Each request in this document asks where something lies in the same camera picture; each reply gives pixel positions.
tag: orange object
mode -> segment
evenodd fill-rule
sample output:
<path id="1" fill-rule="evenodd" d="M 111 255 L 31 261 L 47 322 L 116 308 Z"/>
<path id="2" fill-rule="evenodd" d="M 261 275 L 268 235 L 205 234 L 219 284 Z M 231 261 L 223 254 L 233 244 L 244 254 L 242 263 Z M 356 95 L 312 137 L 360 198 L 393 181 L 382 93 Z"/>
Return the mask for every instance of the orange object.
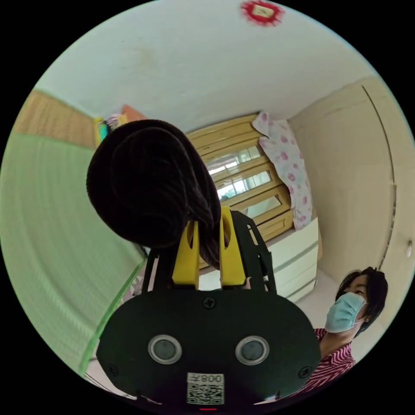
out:
<path id="1" fill-rule="evenodd" d="M 137 120 L 147 120 L 147 117 L 144 114 L 135 110 L 129 105 L 124 105 L 121 109 L 121 112 L 127 117 L 127 122 L 137 121 Z"/>

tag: black hair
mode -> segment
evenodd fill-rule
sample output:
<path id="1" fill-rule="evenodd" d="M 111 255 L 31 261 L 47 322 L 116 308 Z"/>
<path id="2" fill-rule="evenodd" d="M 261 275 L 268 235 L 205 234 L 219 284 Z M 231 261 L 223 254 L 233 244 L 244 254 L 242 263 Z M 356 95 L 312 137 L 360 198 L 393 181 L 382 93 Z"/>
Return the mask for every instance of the black hair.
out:
<path id="1" fill-rule="evenodd" d="M 379 314 L 385 307 L 386 296 L 388 295 L 388 282 L 386 281 L 385 274 L 377 268 L 368 267 L 362 271 L 349 272 L 346 275 L 337 291 L 336 301 L 341 295 L 345 294 L 345 289 L 361 275 L 367 275 L 366 293 L 368 305 L 365 317 L 370 317 L 370 319 L 363 322 L 356 336 L 364 332 L 379 317 Z"/>

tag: screw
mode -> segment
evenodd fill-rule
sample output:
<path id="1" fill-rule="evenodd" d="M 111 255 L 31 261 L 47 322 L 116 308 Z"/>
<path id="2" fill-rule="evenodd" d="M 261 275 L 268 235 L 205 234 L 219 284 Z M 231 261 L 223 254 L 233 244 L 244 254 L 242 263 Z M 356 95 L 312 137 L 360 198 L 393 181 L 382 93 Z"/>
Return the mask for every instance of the screw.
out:
<path id="1" fill-rule="evenodd" d="M 310 374 L 310 371 L 311 371 L 311 367 L 310 366 L 305 366 L 298 372 L 298 377 L 300 379 L 304 379 L 305 377 L 307 377 Z"/>
<path id="2" fill-rule="evenodd" d="M 109 371 L 111 372 L 112 376 L 118 376 L 119 375 L 117 367 L 114 366 L 113 364 L 109 364 L 108 368 L 109 368 Z"/>
<path id="3" fill-rule="evenodd" d="M 214 308 L 216 306 L 216 300 L 214 298 L 211 297 L 207 297 L 203 300 L 203 307 L 207 308 L 208 310 L 211 310 L 212 308 Z"/>

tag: yellow clamp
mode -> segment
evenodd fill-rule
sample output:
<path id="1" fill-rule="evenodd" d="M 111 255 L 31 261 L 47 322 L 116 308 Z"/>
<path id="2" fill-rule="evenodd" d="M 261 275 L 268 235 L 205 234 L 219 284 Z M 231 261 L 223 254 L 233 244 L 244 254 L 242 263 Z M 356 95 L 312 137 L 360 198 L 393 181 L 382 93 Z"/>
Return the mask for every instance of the yellow clamp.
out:
<path id="1" fill-rule="evenodd" d="M 199 227 L 190 220 L 180 239 L 172 279 L 176 285 L 193 285 L 199 289 Z M 245 283 L 242 257 L 236 239 L 232 215 L 228 206 L 222 206 L 219 233 L 220 284 L 240 286 Z"/>

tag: qr code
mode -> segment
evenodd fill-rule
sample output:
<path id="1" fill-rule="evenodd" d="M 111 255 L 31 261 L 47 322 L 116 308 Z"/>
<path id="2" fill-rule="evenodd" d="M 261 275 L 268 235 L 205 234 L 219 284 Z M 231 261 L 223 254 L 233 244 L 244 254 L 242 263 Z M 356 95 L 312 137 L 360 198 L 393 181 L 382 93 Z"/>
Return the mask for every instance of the qr code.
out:
<path id="1" fill-rule="evenodd" d="M 198 383 L 188 383 L 187 403 L 221 405 L 223 401 L 223 384 L 200 385 Z"/>

